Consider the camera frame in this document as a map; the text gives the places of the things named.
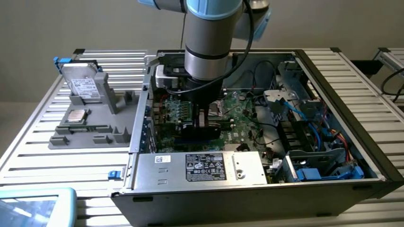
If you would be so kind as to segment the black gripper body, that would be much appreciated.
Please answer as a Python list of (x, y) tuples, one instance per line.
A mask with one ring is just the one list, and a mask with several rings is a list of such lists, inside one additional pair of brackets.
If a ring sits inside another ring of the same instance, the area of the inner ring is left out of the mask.
[[(194, 78), (186, 79), (184, 90), (191, 90), (206, 85), (210, 81), (198, 80)], [(218, 99), (223, 87), (223, 80), (214, 83), (212, 85), (202, 88), (194, 92), (190, 92), (184, 95), (184, 97), (198, 105), (200, 109), (208, 108), (208, 105)]]

